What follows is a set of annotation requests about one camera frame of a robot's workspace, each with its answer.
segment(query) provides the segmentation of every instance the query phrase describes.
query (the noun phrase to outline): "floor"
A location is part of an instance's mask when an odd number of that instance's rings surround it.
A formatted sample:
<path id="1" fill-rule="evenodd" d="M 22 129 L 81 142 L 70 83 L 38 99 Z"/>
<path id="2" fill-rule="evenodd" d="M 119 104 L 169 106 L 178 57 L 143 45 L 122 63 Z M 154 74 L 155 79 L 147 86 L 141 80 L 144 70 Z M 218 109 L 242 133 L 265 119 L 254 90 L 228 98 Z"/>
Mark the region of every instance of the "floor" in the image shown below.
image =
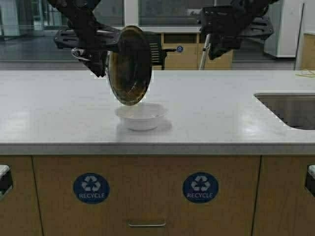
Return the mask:
<path id="1" fill-rule="evenodd" d="M 245 40 L 235 50 L 233 70 L 293 70 L 294 59 L 274 59 L 263 53 L 263 45 Z M 53 37 L 22 37 L 0 42 L 0 70 L 86 70 L 69 49 L 57 49 Z"/>

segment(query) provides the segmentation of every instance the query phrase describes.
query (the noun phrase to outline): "sink basin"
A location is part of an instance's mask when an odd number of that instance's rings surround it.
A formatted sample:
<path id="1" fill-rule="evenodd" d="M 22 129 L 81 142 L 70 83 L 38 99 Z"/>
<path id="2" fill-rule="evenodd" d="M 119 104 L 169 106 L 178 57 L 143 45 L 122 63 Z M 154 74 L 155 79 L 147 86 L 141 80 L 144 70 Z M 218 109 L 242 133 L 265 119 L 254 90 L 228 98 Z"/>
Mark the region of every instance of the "sink basin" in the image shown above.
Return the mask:
<path id="1" fill-rule="evenodd" d="M 288 126 L 315 129 L 315 94 L 256 94 L 255 97 Z"/>

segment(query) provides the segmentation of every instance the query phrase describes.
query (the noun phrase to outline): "white bowl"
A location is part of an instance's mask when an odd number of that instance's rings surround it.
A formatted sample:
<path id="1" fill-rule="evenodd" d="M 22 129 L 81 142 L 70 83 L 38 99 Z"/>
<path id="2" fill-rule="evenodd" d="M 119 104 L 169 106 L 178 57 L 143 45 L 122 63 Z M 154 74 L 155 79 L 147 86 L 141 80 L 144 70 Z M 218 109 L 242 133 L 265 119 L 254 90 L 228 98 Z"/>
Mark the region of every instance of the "white bowl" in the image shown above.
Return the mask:
<path id="1" fill-rule="evenodd" d="M 161 124 L 167 109 L 160 104 L 140 102 L 134 106 L 121 106 L 115 113 L 129 129 L 150 130 Z"/>

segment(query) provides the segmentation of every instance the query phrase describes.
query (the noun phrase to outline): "recycling symbol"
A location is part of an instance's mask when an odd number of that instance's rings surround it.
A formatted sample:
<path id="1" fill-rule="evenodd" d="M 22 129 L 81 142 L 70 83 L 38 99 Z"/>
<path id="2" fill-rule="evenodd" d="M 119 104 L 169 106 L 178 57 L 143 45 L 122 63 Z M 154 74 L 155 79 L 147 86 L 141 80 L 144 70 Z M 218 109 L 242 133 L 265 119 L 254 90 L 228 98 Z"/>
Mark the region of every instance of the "recycling symbol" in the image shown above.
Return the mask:
<path id="1" fill-rule="evenodd" d="M 101 187 L 101 184 L 95 176 L 86 176 L 81 186 L 86 192 L 96 192 Z"/>
<path id="2" fill-rule="evenodd" d="M 206 176 L 197 176 L 193 182 L 191 182 L 191 187 L 194 191 L 206 192 L 211 184 L 208 182 Z"/>

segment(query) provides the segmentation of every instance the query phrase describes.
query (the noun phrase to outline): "white countertop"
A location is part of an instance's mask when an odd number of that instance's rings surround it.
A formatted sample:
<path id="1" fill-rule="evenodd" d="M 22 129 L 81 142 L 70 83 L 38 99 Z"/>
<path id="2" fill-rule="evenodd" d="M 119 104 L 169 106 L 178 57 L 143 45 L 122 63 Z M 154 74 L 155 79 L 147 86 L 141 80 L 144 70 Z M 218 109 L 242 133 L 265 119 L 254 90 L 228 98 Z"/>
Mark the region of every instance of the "white countertop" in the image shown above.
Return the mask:
<path id="1" fill-rule="evenodd" d="M 258 92 L 314 93 L 294 71 L 154 71 L 144 101 L 169 113 L 146 132 L 121 126 L 120 103 L 89 71 L 0 71 L 2 154 L 315 154 Z"/>
<path id="2" fill-rule="evenodd" d="M 312 35 L 315 35 L 315 31 L 305 31 L 304 33 L 305 33 L 305 34 L 312 34 Z"/>

